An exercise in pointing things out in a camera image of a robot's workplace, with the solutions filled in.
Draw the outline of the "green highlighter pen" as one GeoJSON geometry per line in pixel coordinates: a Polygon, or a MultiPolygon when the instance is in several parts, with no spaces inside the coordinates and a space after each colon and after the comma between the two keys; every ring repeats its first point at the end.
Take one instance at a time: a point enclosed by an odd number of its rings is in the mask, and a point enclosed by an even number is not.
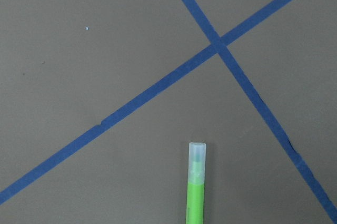
{"type": "Polygon", "coordinates": [[[186,224],[203,223],[206,144],[189,143],[186,224]]]}

